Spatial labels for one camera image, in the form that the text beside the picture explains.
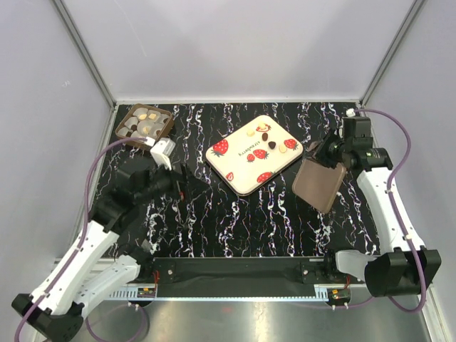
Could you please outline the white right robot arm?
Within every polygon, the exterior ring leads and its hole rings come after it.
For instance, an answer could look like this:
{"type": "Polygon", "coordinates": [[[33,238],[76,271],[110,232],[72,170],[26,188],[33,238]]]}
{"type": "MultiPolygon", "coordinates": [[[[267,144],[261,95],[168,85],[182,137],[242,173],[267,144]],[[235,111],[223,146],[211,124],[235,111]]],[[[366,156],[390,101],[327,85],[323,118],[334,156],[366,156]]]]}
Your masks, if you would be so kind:
{"type": "Polygon", "coordinates": [[[346,173],[352,173],[380,241],[378,256],[354,249],[331,252],[324,276],[335,283],[348,275],[359,278],[374,297],[424,297],[442,260],[414,229],[395,184],[400,166],[393,165],[386,149],[374,147],[371,120],[357,113],[343,117],[341,128],[329,130],[304,164],[311,170],[310,194],[304,199],[323,213],[332,207],[346,173]]]}

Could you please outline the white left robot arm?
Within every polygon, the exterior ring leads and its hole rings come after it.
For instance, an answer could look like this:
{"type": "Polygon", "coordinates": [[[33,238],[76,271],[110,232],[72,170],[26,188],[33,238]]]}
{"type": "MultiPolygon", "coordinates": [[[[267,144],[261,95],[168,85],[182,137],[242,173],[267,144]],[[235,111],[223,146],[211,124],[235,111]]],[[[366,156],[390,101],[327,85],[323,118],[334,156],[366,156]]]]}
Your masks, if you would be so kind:
{"type": "Polygon", "coordinates": [[[191,202],[207,187],[185,164],[155,166],[139,157],[121,165],[56,268],[32,293],[18,294],[13,300],[21,323],[50,341],[71,341],[90,312],[110,294],[131,281],[145,282],[157,275],[151,253],[141,244],[130,244],[110,267],[86,279],[105,251],[143,221],[142,209],[163,196],[191,202]]]}

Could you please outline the brown chocolate box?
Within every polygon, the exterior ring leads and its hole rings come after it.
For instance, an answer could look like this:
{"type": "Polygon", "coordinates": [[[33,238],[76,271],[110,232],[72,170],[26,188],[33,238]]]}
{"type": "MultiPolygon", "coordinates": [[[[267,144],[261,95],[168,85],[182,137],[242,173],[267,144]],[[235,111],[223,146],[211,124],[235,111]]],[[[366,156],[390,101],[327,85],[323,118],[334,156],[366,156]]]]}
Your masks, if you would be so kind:
{"type": "Polygon", "coordinates": [[[150,138],[157,142],[161,138],[168,138],[174,124],[174,115],[157,106],[141,103],[119,105],[113,134],[119,140],[136,138],[136,140],[126,142],[126,145],[150,150],[152,146],[140,139],[150,138]],[[147,115],[145,120],[139,119],[142,114],[147,115]]]}

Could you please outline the strawberry print tray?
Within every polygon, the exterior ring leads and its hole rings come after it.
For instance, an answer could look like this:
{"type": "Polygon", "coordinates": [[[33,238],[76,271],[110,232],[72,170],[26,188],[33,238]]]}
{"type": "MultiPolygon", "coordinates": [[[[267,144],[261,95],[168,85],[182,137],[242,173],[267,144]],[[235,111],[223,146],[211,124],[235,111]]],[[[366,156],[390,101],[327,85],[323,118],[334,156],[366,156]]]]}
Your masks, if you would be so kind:
{"type": "Polygon", "coordinates": [[[268,115],[260,115],[211,146],[205,157],[237,195],[247,196],[299,159],[303,151],[303,145],[289,131],[268,115]],[[269,131],[257,131],[260,123],[269,125],[269,131]],[[249,137],[249,130],[255,135],[249,137]],[[267,141],[262,140],[263,133],[268,133],[267,141]],[[270,141],[276,143],[273,150],[268,146],[270,141]],[[280,145],[288,150],[281,153],[280,145]]]}

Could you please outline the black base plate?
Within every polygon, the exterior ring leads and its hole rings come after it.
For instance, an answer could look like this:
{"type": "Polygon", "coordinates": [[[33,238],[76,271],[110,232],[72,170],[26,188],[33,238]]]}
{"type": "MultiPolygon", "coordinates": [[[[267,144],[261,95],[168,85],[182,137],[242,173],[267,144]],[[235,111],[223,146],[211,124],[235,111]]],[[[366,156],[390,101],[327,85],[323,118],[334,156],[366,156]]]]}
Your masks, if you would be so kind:
{"type": "Polygon", "coordinates": [[[322,257],[155,258],[133,284],[157,284],[160,299],[324,299],[316,285],[345,286],[322,257]]]}

